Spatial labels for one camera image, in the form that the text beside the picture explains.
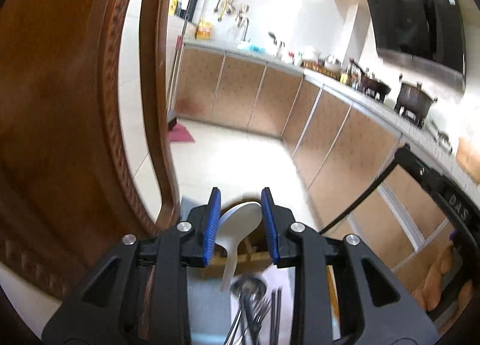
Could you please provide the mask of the right hand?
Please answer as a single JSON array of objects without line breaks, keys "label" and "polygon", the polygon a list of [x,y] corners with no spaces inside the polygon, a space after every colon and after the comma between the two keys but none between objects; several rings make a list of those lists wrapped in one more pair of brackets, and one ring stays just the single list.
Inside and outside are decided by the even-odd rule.
[{"label": "right hand", "polygon": [[[438,255],[436,261],[430,266],[425,280],[412,294],[413,298],[424,311],[433,311],[438,306],[441,299],[441,283],[443,276],[452,269],[453,264],[453,246],[449,245]],[[454,313],[439,329],[441,335],[444,335],[455,323],[472,297],[473,283],[469,280],[460,289],[457,299],[457,307],[454,310]]]}]

